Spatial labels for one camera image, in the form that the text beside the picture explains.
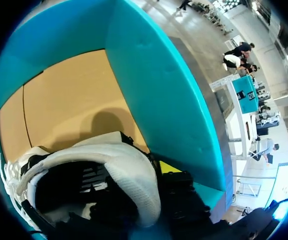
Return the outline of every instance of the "white mesh fabric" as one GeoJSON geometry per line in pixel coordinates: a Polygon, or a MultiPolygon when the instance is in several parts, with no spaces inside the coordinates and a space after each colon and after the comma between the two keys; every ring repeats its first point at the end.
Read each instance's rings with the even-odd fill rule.
{"type": "Polygon", "coordinates": [[[161,203],[156,175],[151,171],[149,160],[144,155],[141,158],[121,156],[105,163],[105,168],[136,204],[139,213],[137,224],[141,227],[154,225],[160,215],[161,203]]]}
{"type": "Polygon", "coordinates": [[[104,164],[118,186],[137,206],[137,224],[149,227],[156,223],[161,211],[155,170],[149,159],[134,147],[123,142],[75,145],[55,152],[29,169],[17,186],[22,195],[28,183],[38,173],[71,161],[92,161],[104,164]]]}

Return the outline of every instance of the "black strap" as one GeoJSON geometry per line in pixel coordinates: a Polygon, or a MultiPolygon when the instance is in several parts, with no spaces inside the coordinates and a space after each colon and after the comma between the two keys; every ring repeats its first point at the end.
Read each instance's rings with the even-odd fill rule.
{"type": "Polygon", "coordinates": [[[34,165],[38,164],[40,161],[44,160],[46,157],[48,157],[50,154],[46,155],[33,155],[28,159],[28,162],[22,166],[21,168],[21,176],[24,175],[26,172],[28,172],[29,169],[31,169],[34,165]]]}

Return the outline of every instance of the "turquoise panel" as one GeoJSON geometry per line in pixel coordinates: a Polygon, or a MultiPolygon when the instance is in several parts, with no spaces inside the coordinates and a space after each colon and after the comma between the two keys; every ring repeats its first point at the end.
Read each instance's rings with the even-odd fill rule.
{"type": "Polygon", "coordinates": [[[197,183],[224,192],[223,162],[206,102],[166,34],[132,2],[118,1],[106,52],[151,152],[188,170],[197,183]]]}
{"type": "Polygon", "coordinates": [[[196,182],[194,182],[193,186],[205,205],[209,206],[211,209],[214,209],[224,194],[222,191],[201,185],[196,182]]]}
{"type": "Polygon", "coordinates": [[[258,110],[258,96],[252,81],[248,75],[233,81],[237,93],[240,108],[243,114],[256,112],[258,110]]]}
{"type": "Polygon", "coordinates": [[[0,108],[23,84],[70,57],[103,49],[114,0],[68,0],[18,28],[0,56],[0,108]]]}

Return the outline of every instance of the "black pants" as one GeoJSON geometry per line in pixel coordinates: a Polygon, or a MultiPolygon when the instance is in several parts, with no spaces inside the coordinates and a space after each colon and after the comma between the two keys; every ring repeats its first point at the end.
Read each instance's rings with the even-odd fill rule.
{"type": "Polygon", "coordinates": [[[182,5],[179,7],[179,9],[184,9],[186,11],[186,5],[190,2],[191,0],[184,0],[182,5]]]}
{"type": "Polygon", "coordinates": [[[254,158],[256,161],[259,161],[261,156],[262,156],[261,154],[258,154],[258,155],[256,155],[256,156],[253,156],[253,158],[254,158]]]}
{"type": "Polygon", "coordinates": [[[223,62],[226,63],[226,66],[228,68],[236,68],[236,65],[234,63],[232,63],[231,61],[226,60],[225,58],[223,58],[223,62]]]}
{"type": "Polygon", "coordinates": [[[238,47],[234,48],[231,51],[227,51],[224,53],[225,55],[235,55],[236,57],[242,56],[242,52],[238,49],[238,47]]]}

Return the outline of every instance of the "blue light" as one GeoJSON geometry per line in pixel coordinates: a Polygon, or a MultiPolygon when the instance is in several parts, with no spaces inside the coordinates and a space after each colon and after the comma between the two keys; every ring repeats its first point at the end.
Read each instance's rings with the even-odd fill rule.
{"type": "Polygon", "coordinates": [[[282,220],[288,212],[288,201],[282,202],[273,214],[273,217],[277,220],[282,220]]]}

